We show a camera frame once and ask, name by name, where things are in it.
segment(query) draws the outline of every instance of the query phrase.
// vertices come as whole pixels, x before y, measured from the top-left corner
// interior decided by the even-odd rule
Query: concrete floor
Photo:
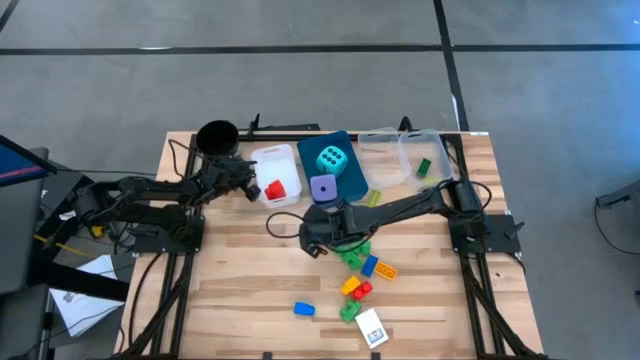
[[[454,45],[640,42],[632,0],[443,2]],[[20,0],[0,33],[0,48],[439,42],[433,3],[417,0]],[[640,179],[638,56],[455,54],[470,128],[491,133],[509,206],[527,223],[530,294],[556,358],[640,354],[639,258],[607,246],[593,221],[595,196]],[[0,109],[4,135],[49,147],[58,162],[150,172],[166,131],[216,118],[244,127],[257,112],[265,125],[327,130],[396,126],[403,115],[457,128],[440,52],[0,56]],[[640,251],[630,210],[603,211],[601,223]],[[119,316],[57,358],[110,354]]]

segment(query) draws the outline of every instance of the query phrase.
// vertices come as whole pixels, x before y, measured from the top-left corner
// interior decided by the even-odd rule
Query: transparent bin
[[[268,208],[295,204],[300,200],[300,177],[293,156],[293,149],[287,144],[258,149],[251,153],[251,160],[257,161],[254,165],[256,182],[260,190],[260,201]],[[281,199],[269,200],[264,190],[272,182],[280,180],[286,196]]]
[[[392,127],[358,135],[358,160],[367,183],[373,189],[398,185],[411,174],[398,132]]]
[[[400,136],[400,145],[411,166],[411,174],[407,181],[415,191],[422,191],[444,179],[453,178],[451,163],[437,131],[422,130],[404,133]],[[422,159],[431,161],[427,176],[424,178],[416,175]]]

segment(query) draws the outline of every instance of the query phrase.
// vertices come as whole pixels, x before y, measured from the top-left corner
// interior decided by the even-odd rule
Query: purple cube
[[[326,202],[338,197],[338,185],[333,174],[318,175],[311,178],[311,196],[317,202]]]

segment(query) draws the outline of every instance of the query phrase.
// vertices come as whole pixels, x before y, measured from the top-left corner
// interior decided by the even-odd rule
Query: computer screen
[[[32,152],[0,135],[0,187],[39,179],[56,168]]]

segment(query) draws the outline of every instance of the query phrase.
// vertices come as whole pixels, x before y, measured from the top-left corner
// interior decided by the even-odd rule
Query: wooden table
[[[191,132],[170,132],[167,138],[188,144]],[[462,133],[467,167],[472,180],[488,185],[493,200],[488,213],[507,209],[500,176],[486,133]],[[242,142],[245,159],[253,150],[273,142]],[[295,142],[290,145],[297,157]],[[187,153],[178,152],[178,169]],[[302,215],[311,204],[299,159],[303,185],[301,201],[289,207]],[[165,142],[158,179],[177,181],[171,151]],[[402,184],[382,191],[382,202],[412,195]],[[275,239],[265,231],[274,210],[250,203],[242,192],[212,201],[204,207],[206,229],[202,249],[195,257],[179,357],[261,358],[370,358],[370,349],[357,324],[345,324],[338,315],[345,304],[342,283],[351,275],[334,254],[313,259],[299,248],[297,239]],[[274,218],[274,232],[295,233],[298,221]],[[425,215],[381,228],[372,238],[372,252],[398,269],[394,281],[371,278],[374,291],[363,299],[363,309],[375,308],[390,339],[375,351],[387,358],[475,358],[458,256],[451,249],[447,222]],[[129,301],[122,325],[128,329],[131,299],[142,272],[153,255],[135,265]],[[134,321],[139,334],[158,306],[167,255],[151,269],[137,305]],[[542,352],[525,277],[520,265],[502,254],[487,255],[496,303],[520,338]],[[176,277],[182,263],[178,261]],[[293,304],[306,301],[316,307],[313,318],[297,317]],[[492,352],[488,319],[479,306],[487,351]],[[162,352],[169,349],[173,310],[167,317]]]

